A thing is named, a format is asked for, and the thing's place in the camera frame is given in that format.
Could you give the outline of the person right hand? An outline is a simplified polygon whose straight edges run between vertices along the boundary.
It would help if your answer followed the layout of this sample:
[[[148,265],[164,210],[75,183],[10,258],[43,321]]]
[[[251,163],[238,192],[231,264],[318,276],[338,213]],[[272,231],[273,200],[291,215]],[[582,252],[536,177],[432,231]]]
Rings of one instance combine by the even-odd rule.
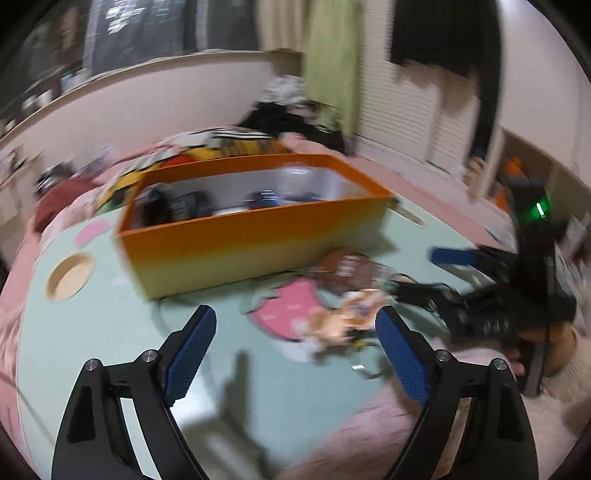
[[[537,327],[522,331],[519,337],[532,343],[546,346],[543,375],[551,376],[565,366],[577,349],[577,337],[570,323],[555,323],[548,328]],[[522,352],[517,346],[503,343],[501,352],[508,359],[517,377],[526,375],[526,367],[521,362]]]

